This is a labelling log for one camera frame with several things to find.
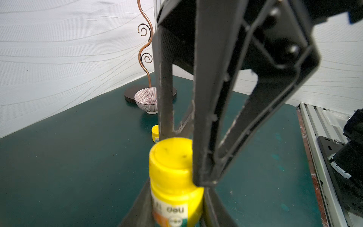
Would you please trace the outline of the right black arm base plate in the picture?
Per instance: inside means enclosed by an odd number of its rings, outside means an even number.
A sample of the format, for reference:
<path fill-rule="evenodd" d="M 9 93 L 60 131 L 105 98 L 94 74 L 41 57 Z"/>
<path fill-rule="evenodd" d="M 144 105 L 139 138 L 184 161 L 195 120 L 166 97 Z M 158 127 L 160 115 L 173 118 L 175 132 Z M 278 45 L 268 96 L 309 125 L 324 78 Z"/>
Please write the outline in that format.
<path fill-rule="evenodd" d="M 323 136 L 317 142 L 340 205 L 362 217 L 363 144 L 353 140 L 336 143 Z"/>

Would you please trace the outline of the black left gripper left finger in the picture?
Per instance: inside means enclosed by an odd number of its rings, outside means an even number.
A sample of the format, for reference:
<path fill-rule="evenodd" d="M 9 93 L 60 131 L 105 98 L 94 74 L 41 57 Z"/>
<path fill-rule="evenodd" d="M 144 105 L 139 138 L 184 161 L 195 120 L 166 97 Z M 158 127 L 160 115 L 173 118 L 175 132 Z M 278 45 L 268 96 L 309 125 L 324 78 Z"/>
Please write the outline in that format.
<path fill-rule="evenodd" d="M 143 186 L 140 194 L 136 198 L 132 208 L 123 218 L 119 227 L 154 227 L 152 196 L 150 189 L 150 179 Z"/>

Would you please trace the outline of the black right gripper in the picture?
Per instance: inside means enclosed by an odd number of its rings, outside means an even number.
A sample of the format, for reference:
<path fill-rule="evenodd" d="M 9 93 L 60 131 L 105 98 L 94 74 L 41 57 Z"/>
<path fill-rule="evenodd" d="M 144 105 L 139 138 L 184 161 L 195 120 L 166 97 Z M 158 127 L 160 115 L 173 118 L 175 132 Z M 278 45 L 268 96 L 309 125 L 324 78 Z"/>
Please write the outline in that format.
<path fill-rule="evenodd" d="M 360 21 L 362 1 L 166 1 L 152 42 L 160 139 L 189 138 L 193 132 L 193 101 L 175 129 L 173 65 L 193 73 L 197 32 L 207 32 L 203 42 L 241 32 L 236 53 L 249 45 L 242 69 L 284 70 L 313 47 L 315 25 L 344 12 L 350 23 Z"/>

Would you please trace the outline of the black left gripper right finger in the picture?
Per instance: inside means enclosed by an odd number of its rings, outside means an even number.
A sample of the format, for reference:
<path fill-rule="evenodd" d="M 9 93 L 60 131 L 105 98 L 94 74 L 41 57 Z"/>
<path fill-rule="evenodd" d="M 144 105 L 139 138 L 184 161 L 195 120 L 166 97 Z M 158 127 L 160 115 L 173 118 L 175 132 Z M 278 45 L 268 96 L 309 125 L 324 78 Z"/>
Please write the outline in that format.
<path fill-rule="evenodd" d="M 229 215 L 214 188 L 204 189 L 200 227 L 238 227 Z"/>

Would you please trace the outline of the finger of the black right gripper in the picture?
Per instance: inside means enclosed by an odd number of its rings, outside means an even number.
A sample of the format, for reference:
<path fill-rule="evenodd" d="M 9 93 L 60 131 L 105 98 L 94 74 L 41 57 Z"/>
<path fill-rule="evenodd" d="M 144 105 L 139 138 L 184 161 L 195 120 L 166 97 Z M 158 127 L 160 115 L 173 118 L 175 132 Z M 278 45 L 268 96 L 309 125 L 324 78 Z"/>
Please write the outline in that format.
<path fill-rule="evenodd" d="M 193 182 L 213 187 L 318 68 L 305 1 L 197 1 Z"/>

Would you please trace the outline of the yellow jar lid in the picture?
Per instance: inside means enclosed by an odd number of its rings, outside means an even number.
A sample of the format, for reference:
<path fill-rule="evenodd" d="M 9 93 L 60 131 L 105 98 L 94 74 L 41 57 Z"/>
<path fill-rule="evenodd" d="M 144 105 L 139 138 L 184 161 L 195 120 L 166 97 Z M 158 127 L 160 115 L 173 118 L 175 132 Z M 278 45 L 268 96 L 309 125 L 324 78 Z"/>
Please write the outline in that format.
<path fill-rule="evenodd" d="M 151 187 L 167 195 L 188 194 L 197 189 L 192 180 L 192 140 L 169 138 L 156 143 L 149 153 Z"/>

